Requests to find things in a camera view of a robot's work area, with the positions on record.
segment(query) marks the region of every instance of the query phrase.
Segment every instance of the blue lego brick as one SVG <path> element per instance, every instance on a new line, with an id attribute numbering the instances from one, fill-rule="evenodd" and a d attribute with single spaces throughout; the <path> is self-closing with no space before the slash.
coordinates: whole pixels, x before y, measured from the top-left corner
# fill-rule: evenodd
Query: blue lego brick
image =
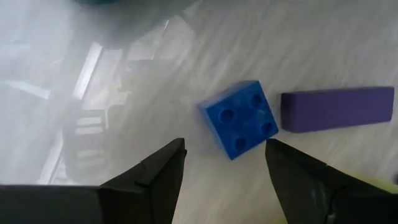
<path id="1" fill-rule="evenodd" d="M 258 81 L 241 81 L 200 103 L 199 108 L 230 159 L 278 133 Z"/>

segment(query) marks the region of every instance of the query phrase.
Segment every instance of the floor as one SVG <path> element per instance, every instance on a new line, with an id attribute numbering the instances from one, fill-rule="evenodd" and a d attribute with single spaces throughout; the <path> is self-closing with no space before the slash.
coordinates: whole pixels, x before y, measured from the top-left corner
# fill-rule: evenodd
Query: floor
<path id="1" fill-rule="evenodd" d="M 280 94 L 398 86 L 395 0 L 0 1 L 0 183 L 101 184 L 184 137 L 174 223 L 283 223 L 264 144 L 234 161 L 197 103 L 260 80 Z M 276 136 L 391 182 L 398 120 Z"/>

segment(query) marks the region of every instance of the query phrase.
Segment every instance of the purple foam block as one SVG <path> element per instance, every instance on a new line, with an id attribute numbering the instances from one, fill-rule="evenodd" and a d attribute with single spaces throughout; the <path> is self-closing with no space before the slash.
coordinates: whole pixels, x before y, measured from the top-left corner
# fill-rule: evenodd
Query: purple foam block
<path id="1" fill-rule="evenodd" d="M 282 129 L 305 133 L 391 120 L 394 87 L 283 93 Z"/>

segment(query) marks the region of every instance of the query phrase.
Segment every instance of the purple block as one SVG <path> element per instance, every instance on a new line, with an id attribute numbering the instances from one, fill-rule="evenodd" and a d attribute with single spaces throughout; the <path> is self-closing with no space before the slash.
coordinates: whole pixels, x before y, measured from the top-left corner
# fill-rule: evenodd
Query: purple block
<path id="1" fill-rule="evenodd" d="M 391 120 L 394 87 L 283 93 L 282 129 L 305 133 Z"/>

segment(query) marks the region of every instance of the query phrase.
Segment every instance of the white floor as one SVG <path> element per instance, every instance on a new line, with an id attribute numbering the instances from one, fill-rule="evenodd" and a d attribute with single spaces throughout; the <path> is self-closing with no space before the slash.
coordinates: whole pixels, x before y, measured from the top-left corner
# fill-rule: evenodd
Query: white floor
<path id="1" fill-rule="evenodd" d="M 188 149 L 174 223 L 283 223 L 264 144 L 229 161 L 197 103 L 260 80 L 280 94 L 398 86 L 395 0 L 0 1 L 0 182 L 100 184 L 174 138 Z M 398 120 L 277 139 L 390 182 Z"/>

